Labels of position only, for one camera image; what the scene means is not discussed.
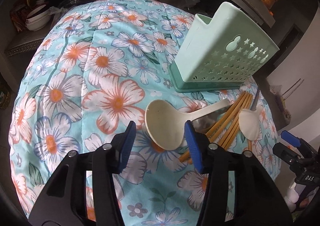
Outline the wooden chopstick three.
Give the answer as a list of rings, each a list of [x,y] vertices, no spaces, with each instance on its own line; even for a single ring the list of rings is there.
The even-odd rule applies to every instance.
[[[225,150],[227,150],[229,148],[229,146],[231,145],[232,141],[234,140],[236,134],[239,131],[238,127],[239,127],[240,111],[242,109],[248,108],[249,104],[252,101],[252,98],[253,98],[253,96],[251,93],[246,93],[245,98],[244,98],[244,102],[238,107],[234,118],[232,118],[232,120],[231,120],[230,126],[228,127],[228,129],[226,130],[226,132],[224,133],[222,138],[219,140],[219,146],[221,146]]]

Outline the cream plastic ladle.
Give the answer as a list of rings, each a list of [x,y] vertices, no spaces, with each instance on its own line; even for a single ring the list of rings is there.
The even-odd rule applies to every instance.
[[[184,124],[230,106],[227,99],[216,102],[194,112],[184,113],[166,101],[150,102],[145,111],[145,126],[151,139],[162,149],[177,149],[184,136]]]

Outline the stacked white bowls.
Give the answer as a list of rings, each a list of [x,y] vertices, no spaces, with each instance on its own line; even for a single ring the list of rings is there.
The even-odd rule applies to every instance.
[[[29,31],[38,31],[46,26],[50,18],[49,6],[44,4],[27,15],[25,26]]]

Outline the steel spoon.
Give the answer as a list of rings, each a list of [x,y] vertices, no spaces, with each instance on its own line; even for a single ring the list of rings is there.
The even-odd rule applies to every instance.
[[[253,103],[252,103],[251,108],[250,108],[251,111],[255,111],[256,110],[258,99],[259,99],[259,95],[260,95],[260,88],[257,87],[257,92],[255,94]]]

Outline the white plastic rice paddle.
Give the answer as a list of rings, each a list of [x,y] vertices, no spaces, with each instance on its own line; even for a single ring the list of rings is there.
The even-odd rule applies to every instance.
[[[242,109],[239,115],[239,127],[242,134],[249,141],[255,141],[259,135],[259,115],[262,111],[259,106],[255,111]]]

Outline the floral blue tablecloth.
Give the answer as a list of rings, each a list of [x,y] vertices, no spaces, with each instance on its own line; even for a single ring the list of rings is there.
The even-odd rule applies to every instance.
[[[246,93],[238,89],[178,92],[169,75],[195,15],[152,0],[103,0],[77,6],[52,28],[28,65],[9,130],[11,178],[29,215],[44,186],[65,156],[96,151],[136,124],[126,168],[113,181],[124,225],[197,225],[208,183],[191,159],[183,136],[175,150],[159,147],[145,126],[148,104],[160,99],[189,113],[227,99],[230,106],[191,121],[196,132],[219,145]],[[266,101],[257,107],[259,135],[240,131],[230,153],[248,150],[274,180],[277,132]],[[229,172],[226,220],[234,216],[235,179]],[[87,216],[95,221],[92,172],[86,172]]]

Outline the mint green utensil holder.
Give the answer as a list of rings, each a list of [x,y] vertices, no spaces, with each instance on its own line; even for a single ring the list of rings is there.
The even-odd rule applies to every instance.
[[[181,93],[234,90],[278,51],[259,25],[223,2],[212,18],[195,15],[169,75]]]

